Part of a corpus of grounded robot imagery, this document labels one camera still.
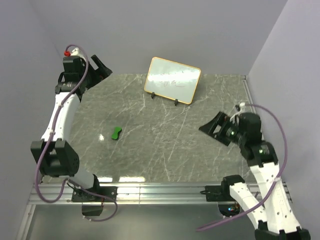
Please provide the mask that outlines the yellow framed whiteboard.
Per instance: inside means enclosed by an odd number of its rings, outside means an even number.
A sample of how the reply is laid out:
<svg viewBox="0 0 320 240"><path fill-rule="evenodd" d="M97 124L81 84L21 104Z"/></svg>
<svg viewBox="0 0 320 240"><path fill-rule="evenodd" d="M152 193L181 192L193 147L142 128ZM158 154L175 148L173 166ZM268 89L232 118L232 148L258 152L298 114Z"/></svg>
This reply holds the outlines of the yellow framed whiteboard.
<svg viewBox="0 0 320 240"><path fill-rule="evenodd" d="M144 91L190 105L202 71L194 66L153 57L144 83Z"/></svg>

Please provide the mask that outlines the green whiteboard eraser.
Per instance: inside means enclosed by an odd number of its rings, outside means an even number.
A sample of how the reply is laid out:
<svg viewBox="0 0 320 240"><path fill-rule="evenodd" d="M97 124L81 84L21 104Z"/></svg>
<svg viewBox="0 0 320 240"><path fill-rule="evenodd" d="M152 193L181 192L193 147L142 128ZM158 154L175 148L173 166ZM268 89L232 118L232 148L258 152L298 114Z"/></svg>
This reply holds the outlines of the green whiteboard eraser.
<svg viewBox="0 0 320 240"><path fill-rule="evenodd" d="M116 126L116 127L114 128L114 130L113 130L112 135L111 135L111 139L112 139L112 140L115 140L115 141L118 140L119 137L120 137L121 132L122 132L122 128L119 127L119 126Z"/></svg>

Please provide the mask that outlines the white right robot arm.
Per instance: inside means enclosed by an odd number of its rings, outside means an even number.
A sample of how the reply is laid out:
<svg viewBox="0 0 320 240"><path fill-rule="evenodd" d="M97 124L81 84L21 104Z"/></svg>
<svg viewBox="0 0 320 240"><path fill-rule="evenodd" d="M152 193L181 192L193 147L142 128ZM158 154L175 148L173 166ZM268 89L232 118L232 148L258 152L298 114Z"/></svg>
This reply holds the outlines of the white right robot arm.
<svg viewBox="0 0 320 240"><path fill-rule="evenodd" d="M238 122L219 112L199 130L228 146L234 143L247 162L257 182L262 201L258 201L240 175L223 178L220 193L226 200L235 200L254 227L257 240L309 240L289 204L281 177L280 164L273 145L263 140L260 117L252 112L241 113Z"/></svg>

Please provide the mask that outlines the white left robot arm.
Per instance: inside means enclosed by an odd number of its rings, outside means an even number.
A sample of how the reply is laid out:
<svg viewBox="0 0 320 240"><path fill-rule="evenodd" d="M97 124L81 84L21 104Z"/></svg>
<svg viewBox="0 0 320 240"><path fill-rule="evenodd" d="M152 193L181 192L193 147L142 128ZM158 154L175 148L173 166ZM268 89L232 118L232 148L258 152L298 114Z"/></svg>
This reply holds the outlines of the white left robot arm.
<svg viewBox="0 0 320 240"><path fill-rule="evenodd" d="M96 55L91 59L97 68L77 51L65 54L64 70L54 89L55 102L49 124L40 140L31 143L30 150L37 163L37 174L66 178L83 187L83 195L89 201L96 201L101 196L97 177L80 167L79 155L70 145L74 116L85 91L112 74Z"/></svg>

